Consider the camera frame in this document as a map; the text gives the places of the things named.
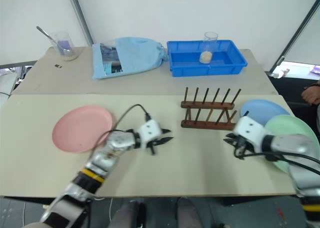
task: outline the yellow band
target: yellow band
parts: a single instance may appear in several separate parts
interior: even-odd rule
[[[303,209],[305,211],[320,212],[320,204],[306,204],[303,205]]]
[[[96,181],[99,181],[100,183],[103,183],[105,181],[105,179],[103,179],[102,177],[98,176],[97,174],[93,173],[92,171],[88,170],[88,169],[82,169],[81,172],[89,177],[91,177],[92,179],[95,179]]]

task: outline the white wall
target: white wall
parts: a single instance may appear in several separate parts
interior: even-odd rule
[[[286,61],[320,65],[320,12],[314,14],[285,57]]]
[[[70,0],[0,0],[0,65],[38,60],[50,42],[37,29],[67,31],[87,46]]]
[[[122,36],[199,40],[206,31],[253,51],[269,70],[315,0],[79,0],[95,42]]]

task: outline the spoon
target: spoon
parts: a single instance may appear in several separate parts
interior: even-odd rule
[[[39,26],[36,27],[36,29],[38,29],[41,33],[43,33],[48,39],[50,39],[52,42],[54,42],[59,48],[62,49],[63,51],[63,55],[71,57],[73,55],[75,55],[73,50],[70,49],[65,49],[63,47],[61,47],[60,44],[58,44],[52,37],[49,36],[49,34],[47,34],[42,28],[40,28]]]

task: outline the blue plate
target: blue plate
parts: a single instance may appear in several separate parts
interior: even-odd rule
[[[243,116],[246,111],[249,111],[248,117],[263,126],[277,115],[290,115],[290,113],[280,105],[265,99],[252,99],[245,102],[241,107],[241,116]]]

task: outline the person's hand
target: person's hand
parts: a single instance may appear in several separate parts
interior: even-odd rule
[[[305,88],[301,96],[310,105],[320,104],[320,87],[312,86],[312,87]]]

